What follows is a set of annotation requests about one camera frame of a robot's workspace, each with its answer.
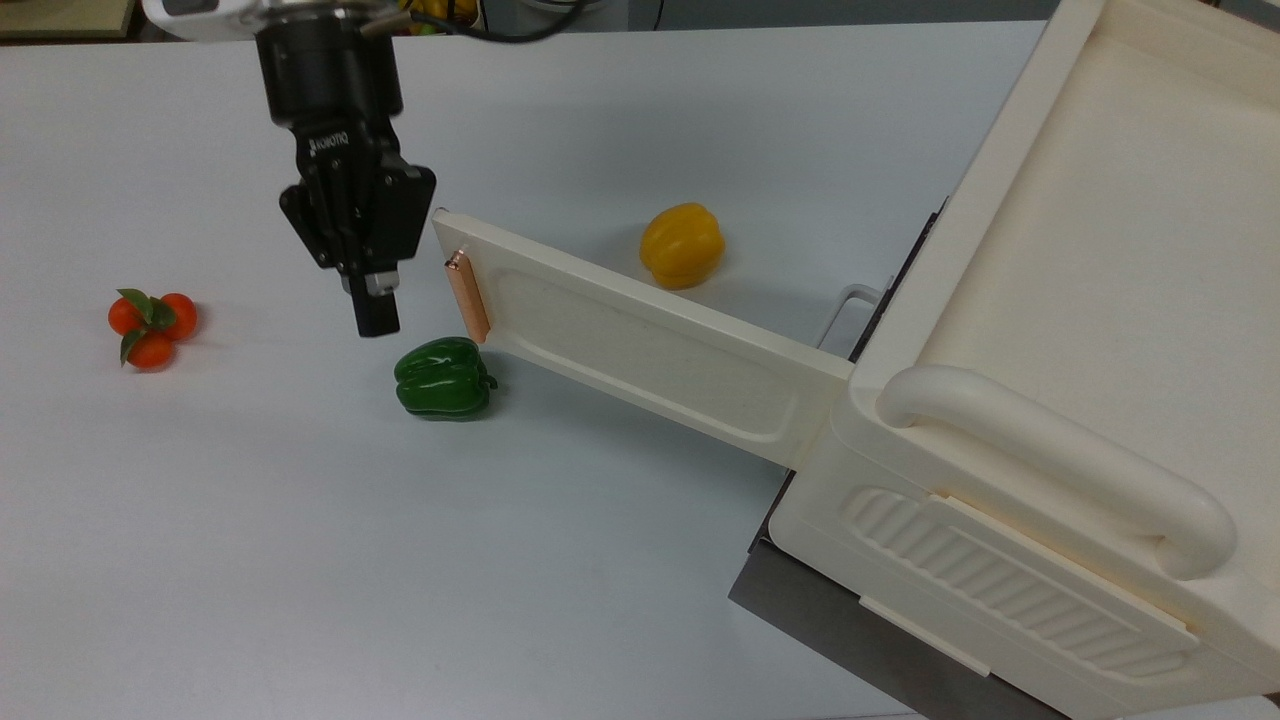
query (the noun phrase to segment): bell pepper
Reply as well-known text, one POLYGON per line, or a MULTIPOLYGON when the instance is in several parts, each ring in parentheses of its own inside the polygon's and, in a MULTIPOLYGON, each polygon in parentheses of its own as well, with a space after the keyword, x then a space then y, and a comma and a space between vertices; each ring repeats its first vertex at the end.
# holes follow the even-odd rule
POLYGON ((723 255, 724 236, 716 215, 696 202, 663 210, 640 238, 640 261, 667 290, 705 281, 723 255))
POLYGON ((442 337, 410 351, 396 364, 396 397, 411 415, 465 420, 489 406, 498 380, 470 338, 442 337))

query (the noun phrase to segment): white handle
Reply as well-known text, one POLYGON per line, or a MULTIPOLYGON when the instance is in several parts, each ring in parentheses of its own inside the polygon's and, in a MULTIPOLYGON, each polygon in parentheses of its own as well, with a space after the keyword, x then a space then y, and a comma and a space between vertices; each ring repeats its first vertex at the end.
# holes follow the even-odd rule
POLYGON ((1235 523, 1196 483, 973 370, 918 365, 876 401, 881 420, 936 418, 1065 480, 1161 536, 1156 561, 1179 580, 1202 578, 1235 551, 1235 523))

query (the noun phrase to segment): table surface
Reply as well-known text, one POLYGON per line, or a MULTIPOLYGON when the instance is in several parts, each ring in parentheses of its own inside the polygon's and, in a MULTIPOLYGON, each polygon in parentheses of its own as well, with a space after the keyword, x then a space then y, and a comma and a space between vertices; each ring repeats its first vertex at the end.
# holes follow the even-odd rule
MULTIPOLYGON (((644 223, 707 204, 731 249, 687 296, 808 342, 897 269, 1039 28, 404 40, 397 128, 439 205, 636 277, 644 223)), ((276 209, 251 45, 0 65, 5 719, 906 712, 726 600, 778 468, 503 356, 488 420, 399 409, 394 361, 462 331, 434 236, 403 332, 357 338, 276 209), (116 287, 201 304, 166 372, 116 366, 116 287)))
POLYGON ((0 38, 124 37, 136 0, 0 0, 0 38))

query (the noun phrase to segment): orange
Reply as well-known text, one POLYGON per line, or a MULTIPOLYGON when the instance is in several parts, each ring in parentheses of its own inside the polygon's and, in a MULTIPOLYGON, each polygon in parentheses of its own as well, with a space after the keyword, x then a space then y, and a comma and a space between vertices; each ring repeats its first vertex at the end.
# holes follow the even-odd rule
POLYGON ((106 311, 106 322, 113 331, 123 336, 142 327, 142 315, 138 314, 138 309, 133 304, 122 297, 113 302, 111 309, 106 311))
POLYGON ((159 370, 173 359, 173 341, 161 333, 147 333, 129 350, 129 365, 140 370, 159 370))
POLYGON ((161 297, 160 301, 173 307, 173 314, 177 318, 172 325, 163 331, 164 336, 169 340, 186 340, 191 337, 196 332, 196 324, 200 320, 196 304, 180 292, 170 292, 161 297))

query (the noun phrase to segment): black cable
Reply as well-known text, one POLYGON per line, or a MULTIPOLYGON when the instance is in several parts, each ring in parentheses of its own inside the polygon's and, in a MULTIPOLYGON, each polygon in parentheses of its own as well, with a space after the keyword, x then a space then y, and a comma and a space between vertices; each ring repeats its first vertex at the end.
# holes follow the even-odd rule
POLYGON ((573 24, 586 9, 586 4, 591 0, 573 0, 573 6, 564 13, 564 17, 556 20, 554 23, 539 29, 536 32, 530 32, 526 35, 503 35, 500 32, 489 32, 486 29, 476 29, 472 27, 460 26, 449 20, 442 20, 440 18, 434 18, 426 13, 411 12, 410 19, 415 23, 421 23, 425 26, 431 26, 435 29, 447 32, 449 35, 463 35, 466 37, 474 37, 476 40, 485 40, 488 42, 504 42, 507 45, 522 45, 525 42, 538 42, 539 40, 547 40, 553 35, 558 35, 561 31, 573 24))

